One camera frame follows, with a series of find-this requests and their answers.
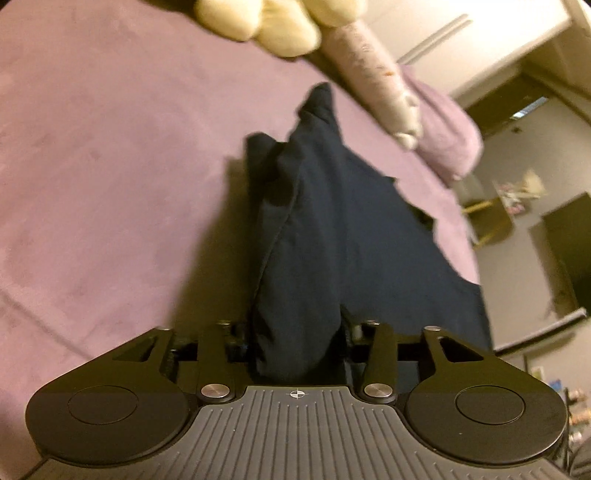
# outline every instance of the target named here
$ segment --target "gray ribbed plate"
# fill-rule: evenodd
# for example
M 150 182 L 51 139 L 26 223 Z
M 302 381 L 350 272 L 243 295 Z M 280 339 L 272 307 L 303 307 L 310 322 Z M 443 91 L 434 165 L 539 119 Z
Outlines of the gray ribbed plate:
M 546 460 L 507 469 L 462 465 L 428 450 L 393 408 L 346 387 L 249 387 L 238 401 L 201 409 L 168 449 L 132 465 L 43 463 L 31 480 L 564 480 Z

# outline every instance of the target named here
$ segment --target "black device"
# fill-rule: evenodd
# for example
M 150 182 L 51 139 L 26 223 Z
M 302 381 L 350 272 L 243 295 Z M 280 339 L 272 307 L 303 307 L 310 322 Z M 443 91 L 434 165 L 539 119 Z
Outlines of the black device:
M 566 406 L 439 329 L 351 326 L 343 386 L 254 384 L 243 324 L 151 330 L 39 389 L 30 480 L 558 480 Z M 421 381 L 397 392 L 399 361 Z

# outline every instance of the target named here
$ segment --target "silver screw head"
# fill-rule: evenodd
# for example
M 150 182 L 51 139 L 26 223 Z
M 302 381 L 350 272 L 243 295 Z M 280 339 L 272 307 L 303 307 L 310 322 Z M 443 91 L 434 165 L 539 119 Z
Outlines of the silver screw head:
M 373 398 L 386 398 L 394 393 L 392 387 L 384 383 L 370 383 L 363 389 L 363 391 L 368 397 Z
M 230 394 L 230 389 L 221 383 L 210 383 L 201 389 L 201 395 L 207 398 L 223 398 Z

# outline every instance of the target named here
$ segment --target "purple blanket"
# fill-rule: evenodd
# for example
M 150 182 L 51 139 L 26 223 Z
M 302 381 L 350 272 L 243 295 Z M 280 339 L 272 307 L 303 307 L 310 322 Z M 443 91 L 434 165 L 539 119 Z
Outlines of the purple blanket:
M 38 461 L 24 409 L 40 386 L 153 326 L 242 315 L 243 139 L 285 138 L 323 80 L 137 0 L 0 11 L 0 478 Z M 338 88 L 335 104 L 345 143 L 478 282 L 453 193 Z

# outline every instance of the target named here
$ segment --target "crosshair symbol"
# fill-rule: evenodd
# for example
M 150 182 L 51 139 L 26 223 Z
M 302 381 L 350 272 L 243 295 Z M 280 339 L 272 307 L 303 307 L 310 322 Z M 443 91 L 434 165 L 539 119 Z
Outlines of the crosshair symbol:
M 290 393 L 290 396 L 292 396 L 293 398 L 301 398 L 304 395 L 307 395 L 307 393 L 302 392 L 302 390 L 294 390 Z

